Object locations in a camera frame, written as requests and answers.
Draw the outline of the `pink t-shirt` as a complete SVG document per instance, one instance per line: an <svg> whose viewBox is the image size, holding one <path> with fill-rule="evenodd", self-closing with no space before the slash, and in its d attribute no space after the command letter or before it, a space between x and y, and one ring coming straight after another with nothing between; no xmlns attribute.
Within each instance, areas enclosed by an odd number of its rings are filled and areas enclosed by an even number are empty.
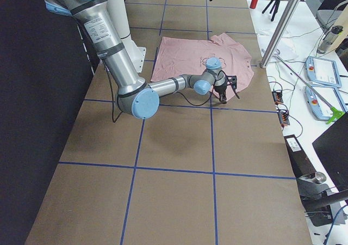
<svg viewBox="0 0 348 245"><path fill-rule="evenodd" d="M163 37L151 82L160 82L183 74L201 75L209 58L216 57L224 73L237 77L236 91L246 89L254 75L251 55L244 46L226 33L210 40L189 40Z"/></svg>

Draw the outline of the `upper orange connector block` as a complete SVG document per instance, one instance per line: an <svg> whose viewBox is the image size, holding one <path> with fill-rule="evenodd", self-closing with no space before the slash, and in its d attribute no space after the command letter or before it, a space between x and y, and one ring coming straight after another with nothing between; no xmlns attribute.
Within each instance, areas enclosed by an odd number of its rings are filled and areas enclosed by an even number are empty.
<svg viewBox="0 0 348 245"><path fill-rule="evenodd" d="M283 104L283 91L282 90L273 90L272 97L275 105Z"/></svg>

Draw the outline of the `orange connector block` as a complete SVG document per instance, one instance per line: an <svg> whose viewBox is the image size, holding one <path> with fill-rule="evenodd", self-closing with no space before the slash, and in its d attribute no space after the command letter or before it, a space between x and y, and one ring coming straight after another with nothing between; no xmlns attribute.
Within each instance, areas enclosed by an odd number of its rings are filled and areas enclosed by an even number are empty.
<svg viewBox="0 0 348 245"><path fill-rule="evenodd" d="M283 128L290 125L290 122L289 122L289 111L288 110L286 110L286 109L278 109L277 110L277 114L278 114L279 123L281 124L281 126Z"/></svg>
<svg viewBox="0 0 348 245"><path fill-rule="evenodd" d="M272 97L275 105L283 104L283 91L282 90L273 90Z"/></svg>

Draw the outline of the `lower orange connector block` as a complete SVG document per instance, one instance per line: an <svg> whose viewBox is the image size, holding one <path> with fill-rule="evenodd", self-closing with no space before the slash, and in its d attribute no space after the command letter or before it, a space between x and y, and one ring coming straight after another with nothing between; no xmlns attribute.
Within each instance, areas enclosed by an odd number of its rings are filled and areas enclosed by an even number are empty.
<svg viewBox="0 0 348 245"><path fill-rule="evenodd" d="M288 110L286 110L286 109L278 109L277 110L277 114L278 114L279 123L281 124L281 126L283 128L290 125L290 122L289 122L289 111Z"/></svg>

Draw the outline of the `black tripod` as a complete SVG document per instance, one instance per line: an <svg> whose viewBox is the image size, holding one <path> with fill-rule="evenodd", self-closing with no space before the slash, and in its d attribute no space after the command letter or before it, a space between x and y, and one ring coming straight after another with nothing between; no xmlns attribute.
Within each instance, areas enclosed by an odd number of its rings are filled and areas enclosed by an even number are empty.
<svg viewBox="0 0 348 245"><path fill-rule="evenodd" d="M278 12L278 8L279 8L279 5L280 5L280 1L281 0L270 0L268 5L262 11L262 14L264 14L267 11L267 9L269 8L269 6L272 6L272 8L270 9L270 12L269 12L272 15L271 16L271 22L273 22L274 19L275 19L275 16L276 16L276 14Z"/></svg>

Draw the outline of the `lower teach pendant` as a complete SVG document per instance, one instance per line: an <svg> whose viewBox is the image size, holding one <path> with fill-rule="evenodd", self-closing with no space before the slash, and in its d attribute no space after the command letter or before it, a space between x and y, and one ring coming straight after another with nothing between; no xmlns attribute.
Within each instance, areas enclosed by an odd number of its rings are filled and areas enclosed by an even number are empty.
<svg viewBox="0 0 348 245"><path fill-rule="evenodd" d="M318 84L313 84L312 87L337 110L347 112L347 106L336 87ZM309 109L312 111L315 119L319 121L328 121L333 115L329 106L310 88L306 87L304 93Z"/></svg>

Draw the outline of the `teach pendant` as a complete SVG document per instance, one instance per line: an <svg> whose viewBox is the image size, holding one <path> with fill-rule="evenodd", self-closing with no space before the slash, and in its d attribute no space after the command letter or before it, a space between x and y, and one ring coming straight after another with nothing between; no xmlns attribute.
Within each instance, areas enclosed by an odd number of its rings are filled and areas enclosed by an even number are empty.
<svg viewBox="0 0 348 245"><path fill-rule="evenodd" d="M322 85L342 87L338 67L335 61L309 56L305 62L306 74L310 81Z"/></svg>
<svg viewBox="0 0 348 245"><path fill-rule="evenodd" d="M336 87L318 84L313 84L312 87L337 110L347 112L347 106ZM333 115L329 106L310 88L306 87L304 93L309 109L312 111L315 119L319 121L328 121Z"/></svg>

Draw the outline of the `upper teach pendant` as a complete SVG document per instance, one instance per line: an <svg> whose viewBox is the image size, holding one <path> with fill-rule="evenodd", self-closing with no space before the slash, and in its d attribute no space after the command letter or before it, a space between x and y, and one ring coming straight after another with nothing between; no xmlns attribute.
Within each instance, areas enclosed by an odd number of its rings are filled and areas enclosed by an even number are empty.
<svg viewBox="0 0 348 245"><path fill-rule="evenodd" d="M322 85L342 87L338 67L335 61L309 56L305 62L306 74L310 81Z"/></svg>

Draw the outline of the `black power box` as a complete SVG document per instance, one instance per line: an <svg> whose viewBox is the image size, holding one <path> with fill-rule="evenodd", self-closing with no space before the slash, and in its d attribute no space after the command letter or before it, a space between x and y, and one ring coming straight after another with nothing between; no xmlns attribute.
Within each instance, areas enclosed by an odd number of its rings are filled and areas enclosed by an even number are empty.
<svg viewBox="0 0 348 245"><path fill-rule="evenodd" d="M290 163L296 178L316 172L307 154L294 134L284 136Z"/></svg>

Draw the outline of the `reacher grabber tool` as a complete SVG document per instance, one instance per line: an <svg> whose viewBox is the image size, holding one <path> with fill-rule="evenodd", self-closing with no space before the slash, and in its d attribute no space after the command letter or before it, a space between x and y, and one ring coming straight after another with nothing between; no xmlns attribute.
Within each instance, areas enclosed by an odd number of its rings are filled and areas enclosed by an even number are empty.
<svg viewBox="0 0 348 245"><path fill-rule="evenodd" d="M332 104L330 104L316 89L313 88L312 85L310 85L307 81L305 81L298 73L296 73L290 65L288 65L280 56L280 51L278 49L275 49L274 57L277 58L281 63L283 63L296 77L305 84L307 88L309 88L315 95L319 97L319 99L328 106L328 108L331 110L332 115L326 122L326 124L329 124L331 122L335 122L339 118L341 118L346 112L345 111L339 111L337 110Z"/></svg>

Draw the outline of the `clear water bottle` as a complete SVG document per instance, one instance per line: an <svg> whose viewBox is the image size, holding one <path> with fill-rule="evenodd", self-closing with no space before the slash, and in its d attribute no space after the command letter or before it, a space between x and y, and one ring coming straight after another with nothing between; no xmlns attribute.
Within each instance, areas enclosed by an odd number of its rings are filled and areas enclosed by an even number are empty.
<svg viewBox="0 0 348 245"><path fill-rule="evenodd" d="M333 42L336 40L338 35L343 31L343 26L333 26L329 32L325 35L323 41L319 45L317 49L317 53L324 54L328 51L330 46L333 44Z"/></svg>

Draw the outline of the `black monitor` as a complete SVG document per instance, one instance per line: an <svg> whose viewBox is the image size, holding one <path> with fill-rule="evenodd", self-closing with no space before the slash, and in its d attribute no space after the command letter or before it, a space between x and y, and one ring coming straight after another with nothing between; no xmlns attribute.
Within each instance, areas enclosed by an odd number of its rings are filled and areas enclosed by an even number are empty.
<svg viewBox="0 0 348 245"><path fill-rule="evenodd" d="M322 133L312 146L334 185L347 189L347 114Z"/></svg>

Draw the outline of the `aluminium frame post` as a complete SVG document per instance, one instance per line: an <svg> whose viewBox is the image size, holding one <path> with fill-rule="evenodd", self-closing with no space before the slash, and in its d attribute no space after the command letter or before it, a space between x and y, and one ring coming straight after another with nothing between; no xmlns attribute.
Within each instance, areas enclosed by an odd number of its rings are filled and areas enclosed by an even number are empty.
<svg viewBox="0 0 348 245"><path fill-rule="evenodd" d="M263 58L260 62L261 68L266 68L267 64L269 63L271 57L274 55L275 50L277 49L277 46L282 38L282 35L288 25L288 23L291 20L291 17L293 13L295 12L298 3L301 0L288 0L287 6L280 18L280 21L275 29L275 32L270 40L269 45L267 46L267 49L265 50L265 53L263 55Z"/></svg>

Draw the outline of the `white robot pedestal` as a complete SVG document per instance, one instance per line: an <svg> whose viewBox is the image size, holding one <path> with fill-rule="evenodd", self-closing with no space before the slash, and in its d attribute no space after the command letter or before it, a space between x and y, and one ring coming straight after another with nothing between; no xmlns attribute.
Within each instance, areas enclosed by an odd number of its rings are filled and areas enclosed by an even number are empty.
<svg viewBox="0 0 348 245"><path fill-rule="evenodd" d="M138 47L131 37L125 0L108 0L107 10L137 73L141 73L144 65L146 48Z"/></svg>

